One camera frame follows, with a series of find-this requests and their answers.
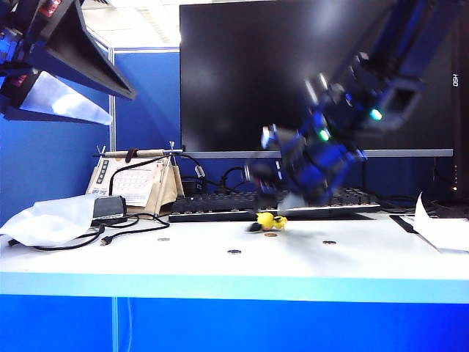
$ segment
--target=white paper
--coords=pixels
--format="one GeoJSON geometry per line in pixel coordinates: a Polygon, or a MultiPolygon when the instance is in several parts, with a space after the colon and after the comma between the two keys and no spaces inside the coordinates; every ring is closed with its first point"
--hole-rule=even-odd
{"type": "MultiPolygon", "coordinates": [[[[97,179],[87,193],[108,195],[109,182],[115,171],[124,166],[137,164],[139,159],[132,160],[125,164],[123,159],[103,158],[98,167],[97,179]]],[[[134,169],[124,170],[114,176],[112,194],[125,198],[127,205],[145,207],[155,180],[160,182],[159,177],[163,176],[164,160],[156,161],[134,169]]]]}
{"type": "Polygon", "coordinates": [[[57,246],[91,226],[97,194],[36,202],[8,220],[0,233],[26,246],[57,246]]]}
{"type": "Polygon", "coordinates": [[[413,229],[438,249],[469,251],[469,221],[430,218],[421,201],[416,205],[413,229]]]}

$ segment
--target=black monitor screen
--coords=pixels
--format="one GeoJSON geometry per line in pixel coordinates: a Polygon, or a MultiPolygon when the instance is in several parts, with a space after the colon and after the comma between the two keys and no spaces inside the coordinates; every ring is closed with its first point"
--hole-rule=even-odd
{"type": "MultiPolygon", "coordinates": [[[[256,1],[180,7],[181,129],[188,151],[258,150],[262,126],[297,129],[305,79],[332,77],[359,41],[370,52],[392,1],[256,1]],[[381,22],[371,26],[377,18],[381,22]]],[[[363,149],[452,148],[451,38],[424,80],[429,87],[398,131],[363,149]]]]}

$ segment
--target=desk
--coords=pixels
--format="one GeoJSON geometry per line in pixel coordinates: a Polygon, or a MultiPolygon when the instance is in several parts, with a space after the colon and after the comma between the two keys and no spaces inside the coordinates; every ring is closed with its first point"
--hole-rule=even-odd
{"type": "MultiPolygon", "coordinates": [[[[109,246],[97,242],[51,253],[10,248],[7,239],[1,238],[1,291],[48,296],[469,303],[469,254],[441,254],[387,214],[368,216],[365,220],[290,221],[285,231],[270,238],[246,232],[247,222],[176,223],[162,231],[116,238],[109,246]],[[241,254],[229,254],[230,249],[241,254]]],[[[141,221],[138,226],[153,224],[141,221]]]]}

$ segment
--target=teal led light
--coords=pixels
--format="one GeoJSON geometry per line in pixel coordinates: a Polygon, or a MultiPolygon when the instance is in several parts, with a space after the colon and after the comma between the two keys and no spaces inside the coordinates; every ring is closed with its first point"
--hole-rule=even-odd
{"type": "Polygon", "coordinates": [[[371,110],[369,116],[375,121],[380,121],[383,118],[383,114],[381,114],[378,109],[371,110]]]}
{"type": "Polygon", "coordinates": [[[326,130],[321,130],[320,131],[320,137],[323,141],[328,141],[329,138],[330,138],[330,134],[326,130]]]}

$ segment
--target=black keyboard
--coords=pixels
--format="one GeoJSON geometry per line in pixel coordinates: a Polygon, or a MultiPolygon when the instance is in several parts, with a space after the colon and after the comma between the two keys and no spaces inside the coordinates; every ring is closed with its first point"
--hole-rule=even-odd
{"type": "MultiPolygon", "coordinates": [[[[259,198],[255,192],[232,194],[198,194],[176,199],[169,214],[170,222],[187,221],[255,221],[256,212],[277,214],[277,204],[287,193],[259,198]]],[[[378,211],[374,196],[358,188],[340,188],[329,203],[321,206],[286,209],[288,218],[315,219],[351,213],[378,211]]]]}

